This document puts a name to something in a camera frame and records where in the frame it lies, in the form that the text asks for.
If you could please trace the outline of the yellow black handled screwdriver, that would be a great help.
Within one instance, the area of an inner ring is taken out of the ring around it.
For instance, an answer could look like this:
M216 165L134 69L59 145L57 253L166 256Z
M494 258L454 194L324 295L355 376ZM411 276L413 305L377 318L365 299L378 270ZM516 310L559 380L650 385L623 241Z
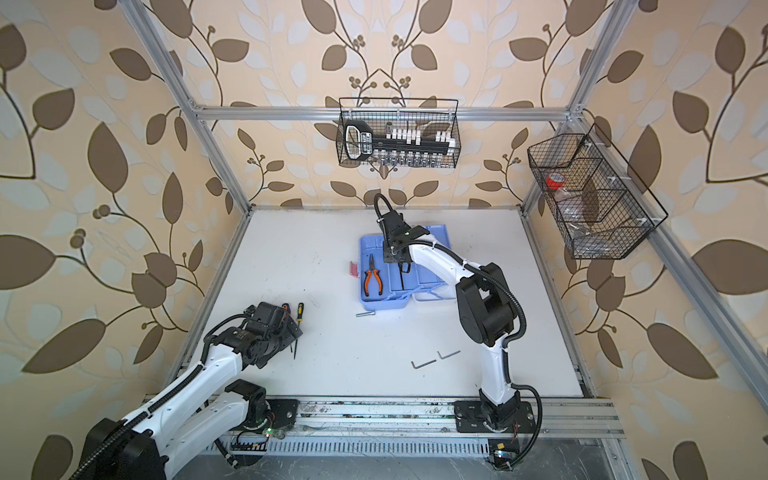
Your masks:
M301 330L301 323L303 320L303 314L304 314L305 305L303 302L299 302L297 306L297 312L296 312L296 335L295 335L295 342L293 347L293 359L295 360L297 357L297 351L298 351L298 343L299 338L301 337L302 330Z

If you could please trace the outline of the orange handled pliers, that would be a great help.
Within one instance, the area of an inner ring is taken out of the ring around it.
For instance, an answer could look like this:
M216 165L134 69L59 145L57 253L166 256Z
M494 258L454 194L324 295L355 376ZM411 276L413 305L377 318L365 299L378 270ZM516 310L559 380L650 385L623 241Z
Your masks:
M384 285L380 276L380 272L376 268L375 258L373 255L370 255L368 260L368 269L365 271L365 278L363 280L364 296L369 297L372 291L374 291L378 296L381 296L383 294Z

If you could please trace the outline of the orange wooden handled screwdriver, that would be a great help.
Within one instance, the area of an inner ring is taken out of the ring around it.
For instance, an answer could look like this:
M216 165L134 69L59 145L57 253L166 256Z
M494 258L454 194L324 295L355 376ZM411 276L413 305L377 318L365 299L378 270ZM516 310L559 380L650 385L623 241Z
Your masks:
M403 265L404 265L403 263L398 263L398 264L397 264L397 267L398 267L398 275L399 275L399 279L400 279L400 293L399 293L399 297L400 297L400 298L404 298L404 294L405 294L405 284L404 284Z

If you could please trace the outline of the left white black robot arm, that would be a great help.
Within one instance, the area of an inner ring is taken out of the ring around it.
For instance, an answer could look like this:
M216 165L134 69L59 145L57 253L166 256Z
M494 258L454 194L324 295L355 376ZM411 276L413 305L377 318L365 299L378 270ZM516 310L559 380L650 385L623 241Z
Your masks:
M295 399L270 400L242 378L302 335L304 307L262 302L231 315L203 338L200 359L151 400L88 433L75 479L171 479L209 445L238 464L221 438L232 429L281 438L295 425Z

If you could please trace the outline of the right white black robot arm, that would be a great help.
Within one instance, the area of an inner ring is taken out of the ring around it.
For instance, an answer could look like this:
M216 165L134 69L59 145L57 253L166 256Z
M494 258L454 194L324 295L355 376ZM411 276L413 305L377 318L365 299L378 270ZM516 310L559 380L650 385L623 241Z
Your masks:
M512 445L492 449L489 461L496 470L514 470L532 450L543 423L541 395L535 387L515 382L510 368L509 346L527 331L523 307L498 265L462 258L427 228L409 225L381 193L374 195L372 205L383 234L383 261L401 273L421 266L454 289L463 331L485 349L479 388L482 425L512 434Z

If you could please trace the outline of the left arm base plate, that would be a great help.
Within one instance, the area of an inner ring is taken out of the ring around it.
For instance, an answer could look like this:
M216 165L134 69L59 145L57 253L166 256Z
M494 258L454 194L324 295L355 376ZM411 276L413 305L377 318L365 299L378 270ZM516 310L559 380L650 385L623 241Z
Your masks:
M268 431L290 430L296 422L297 399L251 399L245 420L239 430L266 434Z

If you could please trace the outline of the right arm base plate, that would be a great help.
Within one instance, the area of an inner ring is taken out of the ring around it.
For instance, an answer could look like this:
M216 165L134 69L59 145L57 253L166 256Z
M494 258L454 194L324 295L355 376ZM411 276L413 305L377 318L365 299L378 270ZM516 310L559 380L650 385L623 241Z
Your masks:
M532 434L536 418L530 402L511 399L502 405L480 400L453 403L459 433Z

